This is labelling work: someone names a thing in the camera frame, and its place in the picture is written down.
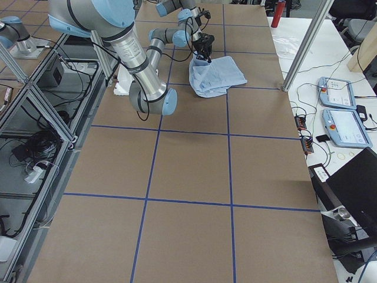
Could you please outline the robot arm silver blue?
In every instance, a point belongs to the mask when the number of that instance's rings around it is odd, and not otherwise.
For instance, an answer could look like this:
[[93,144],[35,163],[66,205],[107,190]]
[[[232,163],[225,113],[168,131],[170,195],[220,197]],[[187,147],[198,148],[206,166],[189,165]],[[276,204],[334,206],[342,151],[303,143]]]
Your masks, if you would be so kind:
[[189,9],[193,14],[194,19],[196,20],[199,26],[202,25],[201,18],[209,20],[211,14],[209,10],[200,9],[194,0],[165,0],[160,1],[156,5],[156,10],[159,16],[164,17],[178,9]]
[[49,23],[59,32],[89,38],[93,31],[111,44],[133,82],[129,99],[142,113],[174,113],[177,92],[168,88],[156,69],[167,44],[183,48],[191,44],[193,54],[211,62],[214,36],[201,31],[201,17],[210,18],[209,11],[201,11],[194,1],[161,1],[156,5],[161,17],[179,10],[177,28],[156,28],[150,31],[150,46],[144,50],[136,34],[133,1],[50,1]]

